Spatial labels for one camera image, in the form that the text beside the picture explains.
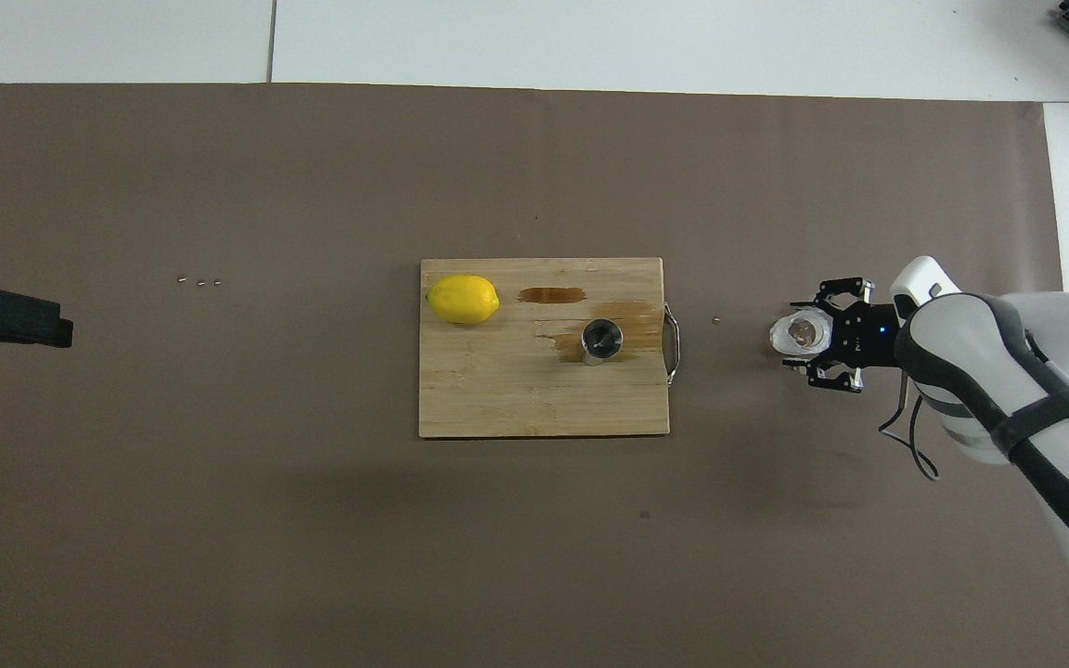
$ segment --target lemon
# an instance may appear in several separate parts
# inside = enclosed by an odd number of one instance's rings
[[[479,325],[489,320],[501,304],[493,283],[467,274],[437,280],[428,291],[427,298],[436,315],[454,325]]]

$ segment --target liquid stain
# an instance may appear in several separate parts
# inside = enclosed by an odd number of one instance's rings
[[[613,355],[610,361],[621,362],[644,354],[662,354],[662,305],[655,308],[641,300],[608,301],[590,310],[594,317],[611,320],[621,328],[621,351],[618,355]],[[580,333],[585,325],[586,321],[580,323],[578,329],[563,333],[539,333],[538,338],[555,343],[555,351],[561,362],[580,362],[585,360],[585,347],[580,345]]]
[[[579,288],[527,288],[517,294],[527,305],[575,305],[588,296]]]

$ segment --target brown paper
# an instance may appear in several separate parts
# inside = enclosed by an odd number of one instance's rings
[[[769,348],[917,254],[1059,286],[1042,107],[0,86],[0,288],[76,322],[0,345],[0,665],[1069,665],[1017,470]],[[671,435],[420,440],[425,257],[662,257]]]

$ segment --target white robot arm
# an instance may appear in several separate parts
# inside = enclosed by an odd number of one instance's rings
[[[894,305],[869,305],[869,294],[856,292],[861,301],[839,309],[824,293],[868,283],[828,280],[814,301],[796,301],[797,312],[776,323],[772,339],[781,354],[815,357],[785,363],[806,371],[812,386],[853,392],[864,388],[861,368],[902,369],[963,453],[1022,470],[1069,565],[1069,292],[975,295],[921,257],[892,285]],[[785,331],[810,333],[794,322],[824,320],[832,329],[815,345],[779,345]],[[828,376],[837,363],[849,372]]]

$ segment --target cutting board handle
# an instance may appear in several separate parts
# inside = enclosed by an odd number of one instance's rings
[[[675,372],[679,371],[679,321],[671,313],[671,306],[663,301],[663,326],[671,330],[671,356],[670,363],[666,364],[666,386],[670,388],[675,384]]]

